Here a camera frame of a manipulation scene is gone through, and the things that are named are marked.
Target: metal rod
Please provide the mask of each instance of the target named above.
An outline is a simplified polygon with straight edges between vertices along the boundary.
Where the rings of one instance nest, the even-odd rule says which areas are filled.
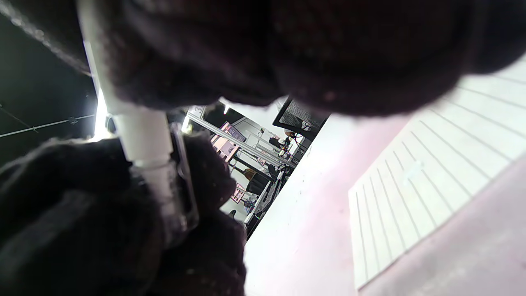
[[[234,138],[233,136],[231,136],[230,134],[226,133],[225,131],[222,131],[222,130],[218,129],[214,125],[210,124],[209,122],[206,122],[206,121],[202,120],[201,118],[197,117],[194,114],[191,114],[190,112],[187,113],[187,116],[191,120],[197,122],[202,127],[213,131],[214,133],[216,133],[216,134],[226,138],[227,140],[231,141],[232,143],[238,145],[242,149],[244,149],[244,150],[246,150],[246,151],[248,151],[248,152],[250,152],[250,153],[252,153],[254,155],[257,155],[258,157],[260,157],[260,158],[262,158],[264,160],[267,160],[268,162],[272,163],[273,165],[279,166],[280,163],[286,163],[290,167],[296,167],[296,165],[294,163],[291,163],[290,161],[286,161],[286,160],[281,159],[279,157],[276,157],[274,155],[267,155],[267,154],[261,153],[259,150],[255,149],[254,147],[248,145],[245,142],[242,142],[242,141]]]
[[[89,117],[93,117],[93,116],[95,116],[95,115],[94,114],[93,115],[86,115],[86,116],[76,117],[75,119],[79,120],[79,119],[89,118]],[[37,130],[37,129],[41,129],[43,127],[57,125],[57,124],[65,123],[65,122],[70,122],[70,121],[69,120],[61,120],[61,121],[57,121],[57,122],[53,122],[53,123],[43,124],[43,125],[31,127],[30,129],[23,129],[23,130],[19,130],[19,131],[16,131],[16,132],[10,132],[10,133],[6,133],[6,134],[2,134],[2,135],[0,135],[0,137],[7,137],[7,136],[11,136],[11,135],[25,133],[25,132],[29,132],[29,131],[32,131],[32,130]]]

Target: slatwall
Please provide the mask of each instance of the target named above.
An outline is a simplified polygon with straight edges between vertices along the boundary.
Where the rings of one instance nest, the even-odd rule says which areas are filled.
[[[349,191],[359,289],[526,151],[526,58],[417,113]]]

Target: wire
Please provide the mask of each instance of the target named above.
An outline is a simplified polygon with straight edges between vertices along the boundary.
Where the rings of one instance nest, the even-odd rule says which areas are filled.
[[[89,118],[89,117],[93,117],[93,116],[95,116],[95,115],[92,114],[92,115],[86,115],[86,116],[81,116],[81,117],[75,117],[75,120]],[[30,127],[28,129],[25,129],[25,130],[19,130],[19,131],[16,131],[16,132],[10,132],[10,133],[6,133],[6,134],[2,134],[2,135],[0,135],[0,137],[7,137],[7,136],[11,136],[11,135],[16,135],[16,134],[19,134],[19,133],[24,133],[24,132],[28,132],[28,131],[32,131],[32,130],[37,130],[37,129],[41,129],[43,127],[57,125],[57,124],[65,123],[65,122],[71,122],[71,120],[70,119],[66,119],[66,120],[61,120],[61,121],[57,121],[57,122],[53,122],[53,123],[48,123],[48,124],[43,124],[43,125],[39,125],[39,126],[34,126],[34,127]]]
[[[29,127],[30,130],[33,130],[33,132],[37,133],[38,132],[35,130],[35,127],[34,126],[30,126],[29,124],[25,123],[23,120],[19,119],[18,117],[16,117],[15,115],[13,115],[11,112],[9,112],[8,110],[5,110],[5,108],[2,106],[2,104],[0,104],[0,110],[2,110],[2,112],[4,112],[5,114],[7,114],[7,116],[11,117],[12,119],[22,123],[24,126],[27,126]]]

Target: fuzzy black fabric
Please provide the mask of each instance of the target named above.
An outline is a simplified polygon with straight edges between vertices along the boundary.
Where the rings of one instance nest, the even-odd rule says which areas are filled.
[[[408,112],[526,50],[525,0],[93,0],[104,71],[160,109],[292,94],[353,115]],[[74,0],[0,11],[88,71]]]
[[[201,222],[164,250],[119,140],[51,141],[0,171],[0,295],[243,295],[243,228],[219,207],[235,181],[207,136],[185,145]]]

